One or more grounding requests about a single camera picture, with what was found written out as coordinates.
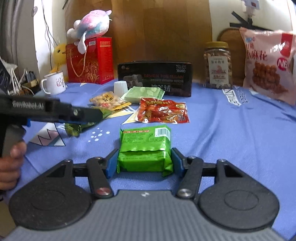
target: jar label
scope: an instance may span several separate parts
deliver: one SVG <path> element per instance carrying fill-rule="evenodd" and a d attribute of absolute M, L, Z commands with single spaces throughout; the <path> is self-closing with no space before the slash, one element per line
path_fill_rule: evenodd
<path fill-rule="evenodd" d="M 228 80 L 228 61 L 226 56 L 208 57 L 210 84 L 225 85 L 229 84 Z"/>

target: gold jar lid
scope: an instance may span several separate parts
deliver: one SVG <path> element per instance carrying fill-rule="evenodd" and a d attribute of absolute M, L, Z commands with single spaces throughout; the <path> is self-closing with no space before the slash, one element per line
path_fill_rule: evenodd
<path fill-rule="evenodd" d="M 228 49 L 228 43 L 222 42 L 222 41 L 212 41 L 212 42 L 207 42 L 205 43 L 205 48 L 224 48 Z"/>

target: hand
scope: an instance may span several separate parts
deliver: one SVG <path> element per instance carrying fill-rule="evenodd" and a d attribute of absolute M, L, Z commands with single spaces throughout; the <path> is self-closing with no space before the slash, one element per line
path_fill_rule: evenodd
<path fill-rule="evenodd" d="M 26 143 L 19 142 L 11 148 L 10 156 L 0 158 L 0 190 L 10 190 L 16 186 L 26 150 Z"/>

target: mug handle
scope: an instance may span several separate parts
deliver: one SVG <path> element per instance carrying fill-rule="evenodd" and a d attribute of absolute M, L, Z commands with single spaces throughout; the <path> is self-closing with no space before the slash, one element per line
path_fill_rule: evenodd
<path fill-rule="evenodd" d="M 50 92 L 45 91 L 44 86 L 43 86 L 43 82 L 46 81 L 46 80 L 47 80 L 47 79 L 43 79 L 43 80 L 41 80 L 41 82 L 40 82 L 41 89 L 45 92 L 45 94 L 50 95 Z"/>

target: glass jar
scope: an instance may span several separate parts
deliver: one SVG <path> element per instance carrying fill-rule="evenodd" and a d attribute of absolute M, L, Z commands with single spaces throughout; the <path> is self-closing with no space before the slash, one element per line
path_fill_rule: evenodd
<path fill-rule="evenodd" d="M 205 45 L 205 73 L 207 88 L 232 88 L 231 57 L 226 42 L 207 42 Z"/>

